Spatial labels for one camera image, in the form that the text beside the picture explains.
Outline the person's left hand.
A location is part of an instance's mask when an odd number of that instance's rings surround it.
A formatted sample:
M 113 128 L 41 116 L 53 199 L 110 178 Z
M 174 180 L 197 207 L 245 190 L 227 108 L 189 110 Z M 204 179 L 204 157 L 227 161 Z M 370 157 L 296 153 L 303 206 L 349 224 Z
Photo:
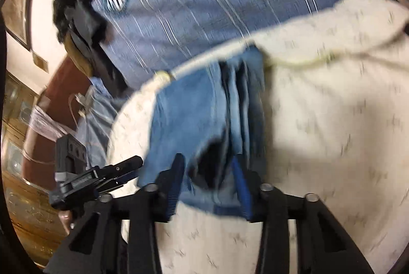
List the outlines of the person's left hand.
M 73 214 L 71 211 L 59 211 L 58 217 L 62 223 L 66 235 L 69 235 L 71 230 L 75 227 Z

